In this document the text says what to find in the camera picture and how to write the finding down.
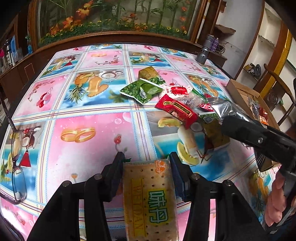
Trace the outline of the person's right hand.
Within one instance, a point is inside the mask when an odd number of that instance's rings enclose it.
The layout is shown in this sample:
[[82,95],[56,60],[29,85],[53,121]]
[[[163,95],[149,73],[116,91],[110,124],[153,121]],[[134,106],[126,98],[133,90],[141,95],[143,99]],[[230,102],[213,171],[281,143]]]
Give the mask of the person's right hand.
[[283,186],[285,177],[278,171],[272,184],[272,190],[268,196],[264,219],[267,226],[279,223],[282,219],[282,213],[287,207],[287,199],[284,195]]

